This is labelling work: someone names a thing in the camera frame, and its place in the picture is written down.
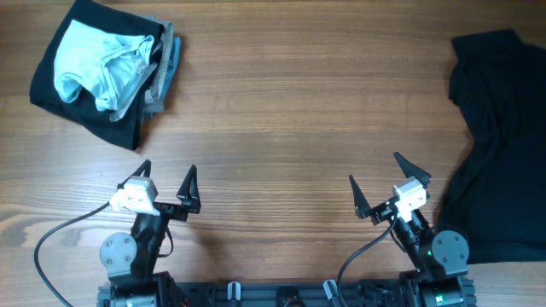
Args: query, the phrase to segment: wood grain surface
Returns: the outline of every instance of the wood grain surface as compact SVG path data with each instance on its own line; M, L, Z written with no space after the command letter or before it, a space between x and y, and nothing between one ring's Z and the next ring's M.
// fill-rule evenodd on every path
M102 1L172 20L183 37L167 111L136 152L30 104L32 75L70 0L0 7L0 306L58 306L32 261L39 238L100 206L145 159L160 200L198 166L199 216L171 223L177 281L322 281L386 225L354 217L348 175L371 203L403 179L399 151L433 175L432 221L472 137L447 98L457 35L512 27L546 45L544 2ZM53 235L44 271L77 306L107 281L99 246L134 215L110 208ZM412 269L390 238L357 278ZM546 264L473 265L480 306L546 299Z

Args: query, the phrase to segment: black folded fabric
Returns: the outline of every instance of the black folded fabric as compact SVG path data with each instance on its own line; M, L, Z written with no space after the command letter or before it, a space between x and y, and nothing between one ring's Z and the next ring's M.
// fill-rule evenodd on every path
M91 133L107 142L124 148L136 149L140 141L143 93L149 87L153 75L148 78L147 83L136 95L125 116L114 123L110 122L110 112L96 110L95 97L85 89L82 89L76 101L63 102L53 85L53 64L57 48L71 20L78 20L87 26L120 35L152 35L154 36L154 47L160 41L163 26L133 14L102 6L91 0L77 0L57 29L32 78L30 89L32 104L80 123Z
M474 137L439 223L468 235L471 264L546 260L546 50L514 31L453 39L450 99Z

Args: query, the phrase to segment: black cable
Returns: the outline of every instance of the black cable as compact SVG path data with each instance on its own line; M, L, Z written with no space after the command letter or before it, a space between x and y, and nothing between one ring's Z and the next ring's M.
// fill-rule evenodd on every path
M389 235L389 233L394 229L394 225L396 225L396 222L398 221L398 218L396 218L394 220L394 222L392 222L391 226L389 226L389 228L387 228L385 230L385 232L378 236L377 238L375 238L373 241L371 241L370 243L366 244L364 247L362 247L361 249L359 249L358 251L356 251L355 253L353 253L348 259L347 261L345 261L345 263L343 264L343 266L341 267L340 269L340 272L338 274L338 280L336 281L337 284L338 284L338 295L340 296L340 302L341 302L341 305L343 307L347 307L347 303L345 302L345 299L343 298L343 292L341 291L341 277L343 277L343 273L345 272L345 269L347 269L347 267L349 266L349 264L352 262L352 260L354 260L356 257L358 257L358 255L360 255L361 253L363 252L366 252L370 247L374 246L375 244L377 244L379 241L385 239L385 237L387 237Z
M169 237L169 241L171 242L171 251L168 254L159 254L159 255L157 255L157 258L169 257L169 255L172 254L172 250L174 250L174 243L172 243L172 235L171 235L171 231L169 230L168 226L167 226L167 236Z
M398 247L400 247L400 249L402 250L402 252L406 252L406 249L402 246L402 244L398 241L398 239L394 236L394 234L392 233L391 231L391 237L392 237L392 240L394 241L394 243L396 243L396 245L398 245Z
M47 239L50 235L54 234L57 230L63 229L66 226L79 222L87 217L90 217L92 215L97 214L98 212L104 210L106 207L110 206L110 203L107 202L106 204L96 208L94 211L91 211L87 214L84 214L81 217L76 217L68 222L62 223L61 225L53 228L52 230L48 231L47 234L45 234L42 239L40 239L36 245L36 248L34 249L34 264L36 265L36 269L38 270L38 273L40 274L40 277L42 277L42 280L44 280L45 285L51 290L51 292L65 305L68 307L72 307L70 303L68 303L65 298L62 297L62 295L51 285L51 282L49 279L45 276L44 272L42 271L42 267L40 266L40 261L38 260L38 252L40 251L40 246L42 243L44 243L45 239Z

